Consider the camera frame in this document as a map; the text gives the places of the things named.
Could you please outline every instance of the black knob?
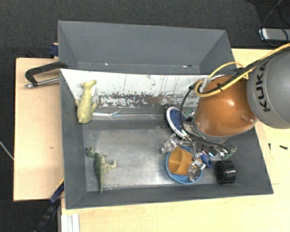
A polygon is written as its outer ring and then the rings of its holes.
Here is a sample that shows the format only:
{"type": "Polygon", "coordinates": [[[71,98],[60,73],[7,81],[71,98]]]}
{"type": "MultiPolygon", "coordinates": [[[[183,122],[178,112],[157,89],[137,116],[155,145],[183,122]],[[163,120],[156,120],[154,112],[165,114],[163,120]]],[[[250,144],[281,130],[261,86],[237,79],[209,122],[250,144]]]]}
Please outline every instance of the black knob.
{"type": "Polygon", "coordinates": [[[219,184],[232,184],[236,175],[233,163],[230,160],[218,161],[215,164],[215,175],[219,184]]]}

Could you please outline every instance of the blue object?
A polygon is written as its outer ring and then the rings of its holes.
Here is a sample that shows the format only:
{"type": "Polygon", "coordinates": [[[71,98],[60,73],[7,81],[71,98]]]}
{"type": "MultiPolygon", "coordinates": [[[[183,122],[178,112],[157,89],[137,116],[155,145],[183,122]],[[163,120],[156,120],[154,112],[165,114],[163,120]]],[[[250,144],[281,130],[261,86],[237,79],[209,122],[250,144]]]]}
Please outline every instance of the blue object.
{"type": "Polygon", "coordinates": [[[206,154],[202,154],[200,158],[207,168],[212,167],[212,160],[209,158],[209,156],[207,156],[206,154]]]}
{"type": "Polygon", "coordinates": [[[52,44],[48,48],[48,53],[53,56],[59,56],[59,47],[55,44],[52,44]]]}
{"type": "MultiPolygon", "coordinates": [[[[191,152],[191,149],[188,146],[181,146],[181,148],[185,151],[191,152]]],[[[179,174],[172,174],[169,171],[169,167],[168,167],[168,162],[169,162],[169,158],[170,158],[171,152],[169,152],[165,158],[165,167],[166,167],[166,171],[168,172],[168,175],[175,181],[177,181],[180,184],[184,184],[184,185],[190,185],[195,183],[196,181],[198,181],[200,179],[200,177],[203,174],[203,171],[201,172],[200,176],[194,180],[194,181],[189,181],[188,180],[188,175],[179,175],[179,174]]]]}
{"type": "Polygon", "coordinates": [[[172,123],[174,124],[174,126],[176,127],[176,129],[181,131],[179,110],[172,109],[170,111],[170,119],[171,119],[172,123]]]}
{"type": "Polygon", "coordinates": [[[60,184],[60,186],[56,189],[52,197],[50,198],[49,202],[51,204],[55,204],[58,200],[60,194],[64,191],[64,181],[60,184]]]}

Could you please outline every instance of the wooden table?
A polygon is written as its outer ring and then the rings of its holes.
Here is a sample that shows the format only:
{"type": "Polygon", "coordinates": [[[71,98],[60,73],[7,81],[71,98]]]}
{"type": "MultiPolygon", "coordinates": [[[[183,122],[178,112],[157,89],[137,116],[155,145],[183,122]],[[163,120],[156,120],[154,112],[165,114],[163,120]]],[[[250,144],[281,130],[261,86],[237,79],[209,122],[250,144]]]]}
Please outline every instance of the wooden table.
{"type": "MultiPolygon", "coordinates": [[[[247,65],[268,50],[233,49],[247,65]]],[[[59,85],[25,89],[28,69],[57,59],[18,58],[15,85],[14,201],[49,199],[63,179],[59,85]]],[[[40,74],[38,81],[58,77],[40,74]]],[[[66,210],[80,216],[82,232],[290,231],[290,129],[256,125],[274,194],[66,210]]]]}

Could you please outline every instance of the metal clamp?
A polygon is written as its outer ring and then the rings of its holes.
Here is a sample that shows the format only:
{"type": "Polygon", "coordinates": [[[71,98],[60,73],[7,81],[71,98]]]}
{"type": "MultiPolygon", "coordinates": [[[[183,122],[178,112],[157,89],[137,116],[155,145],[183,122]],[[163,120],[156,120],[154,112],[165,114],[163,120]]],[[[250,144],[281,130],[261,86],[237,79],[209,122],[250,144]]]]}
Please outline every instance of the metal clamp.
{"type": "Polygon", "coordinates": [[[58,77],[58,78],[52,78],[49,80],[37,82],[37,80],[35,80],[35,78],[33,76],[37,75],[37,74],[44,73],[44,72],[52,71],[55,69],[67,69],[67,68],[68,68],[68,66],[65,63],[55,62],[55,63],[46,64],[46,65],[43,65],[40,67],[36,67],[36,68],[30,69],[30,70],[27,70],[25,73],[25,77],[27,78],[28,81],[31,82],[31,84],[24,85],[24,87],[37,87],[37,86],[42,85],[42,84],[48,84],[51,82],[59,81],[59,77],[58,77]]]}

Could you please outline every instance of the kuka logo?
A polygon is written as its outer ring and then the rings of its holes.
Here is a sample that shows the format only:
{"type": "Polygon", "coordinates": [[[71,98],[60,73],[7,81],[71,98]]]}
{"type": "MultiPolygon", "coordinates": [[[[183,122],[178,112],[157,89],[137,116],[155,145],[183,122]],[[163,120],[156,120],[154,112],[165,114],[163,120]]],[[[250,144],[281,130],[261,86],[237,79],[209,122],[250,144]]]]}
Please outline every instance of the kuka logo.
{"type": "Polygon", "coordinates": [[[260,66],[260,68],[259,68],[259,70],[260,71],[262,71],[262,73],[261,73],[261,75],[257,75],[257,82],[256,82],[256,90],[257,90],[257,92],[259,91],[260,93],[261,93],[261,95],[260,96],[258,96],[258,100],[259,100],[259,103],[260,103],[260,105],[263,107],[263,111],[264,112],[270,112],[271,111],[271,109],[270,108],[268,108],[267,107],[267,101],[266,101],[266,99],[265,99],[265,97],[264,97],[264,92],[263,92],[263,85],[262,85],[262,83],[263,83],[263,80],[262,80],[262,78],[263,78],[263,74],[264,74],[264,69],[265,69],[265,65],[267,64],[267,62],[266,63],[264,63],[264,64],[262,64],[261,66],[260,66]]]}

